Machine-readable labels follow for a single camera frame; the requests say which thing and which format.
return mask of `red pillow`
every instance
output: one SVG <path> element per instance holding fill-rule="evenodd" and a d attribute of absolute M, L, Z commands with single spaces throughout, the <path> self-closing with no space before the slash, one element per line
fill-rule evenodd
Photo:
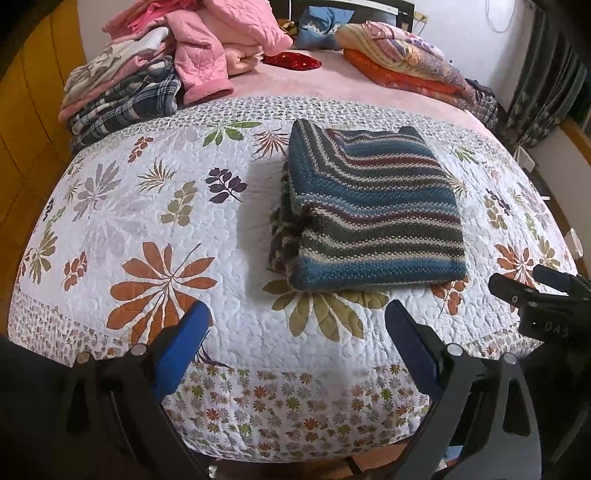
<path fill-rule="evenodd" d="M 318 60 L 295 51 L 285 51 L 272 57 L 265 55 L 262 62 L 288 70 L 314 70 L 322 66 Z"/>

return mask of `plaid shirt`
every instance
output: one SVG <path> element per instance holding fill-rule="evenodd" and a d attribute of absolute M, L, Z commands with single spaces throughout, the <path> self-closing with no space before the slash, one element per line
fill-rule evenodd
<path fill-rule="evenodd" d="M 107 135 L 150 118 L 174 115 L 181 81 L 170 56 L 121 80 L 69 119 L 72 155 Z"/>
<path fill-rule="evenodd" d="M 480 120 L 488 130 L 494 132 L 499 121 L 499 105 L 496 99 L 489 93 L 476 90 L 476 102 L 468 110 Z"/>

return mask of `white wall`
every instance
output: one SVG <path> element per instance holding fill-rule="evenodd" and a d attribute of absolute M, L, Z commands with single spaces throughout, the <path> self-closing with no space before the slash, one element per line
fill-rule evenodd
<path fill-rule="evenodd" d="M 110 35 L 101 30 L 103 25 L 134 2 L 135 0 L 78 0 L 80 36 L 87 60 L 96 57 L 111 40 Z"/>
<path fill-rule="evenodd" d="M 533 10 L 524 0 L 490 0 L 491 20 L 505 33 L 488 25 L 485 0 L 415 0 L 415 9 L 429 17 L 422 37 L 438 46 L 466 78 L 492 88 L 508 109 L 525 60 Z M 417 24 L 414 31 L 420 31 Z"/>
<path fill-rule="evenodd" d="M 591 166 L 561 128 L 528 152 L 569 225 L 577 231 L 585 265 L 591 271 Z"/>

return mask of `floral comforter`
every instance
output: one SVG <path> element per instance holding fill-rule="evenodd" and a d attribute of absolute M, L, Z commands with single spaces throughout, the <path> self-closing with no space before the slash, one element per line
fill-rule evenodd
<path fill-rule="evenodd" d="M 416 127 L 457 196 L 468 275 L 443 286 L 317 293 L 331 306 L 319 325 L 313 296 L 266 268 L 296 118 Z M 401 300 L 474 355 L 524 355 L 536 343 L 486 285 L 495 272 L 533 285 L 537 263 L 576 271 L 539 195 L 491 140 L 340 100 L 217 100 L 112 134 L 73 160 L 26 249 L 9 335 L 71 365 L 83 350 L 103 358 L 151 341 L 199 299 L 212 325 L 164 402 L 183 439 L 227 459 L 345 456 L 410 435 L 429 407 L 388 337 L 386 304 Z"/>

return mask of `quilted bedspread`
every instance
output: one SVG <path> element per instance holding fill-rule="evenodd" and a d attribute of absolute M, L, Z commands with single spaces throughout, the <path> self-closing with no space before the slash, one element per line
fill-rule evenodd
<path fill-rule="evenodd" d="M 301 294 L 268 271 L 269 216 L 296 118 L 414 126 L 456 194 L 467 276 Z M 500 272 L 533 285 L 538 263 L 576 272 L 539 195 L 489 138 L 341 100 L 216 100 L 112 134 L 73 160 L 25 251 L 9 336 L 71 365 L 84 350 L 104 358 L 149 342 L 199 299 L 212 324 L 164 402 L 183 439 L 227 459 L 345 456 L 412 434 L 429 408 L 388 337 L 386 304 L 399 299 L 473 355 L 525 355 L 537 344 L 517 333 L 517 313 L 487 282 Z M 330 306 L 321 318 L 317 301 Z"/>

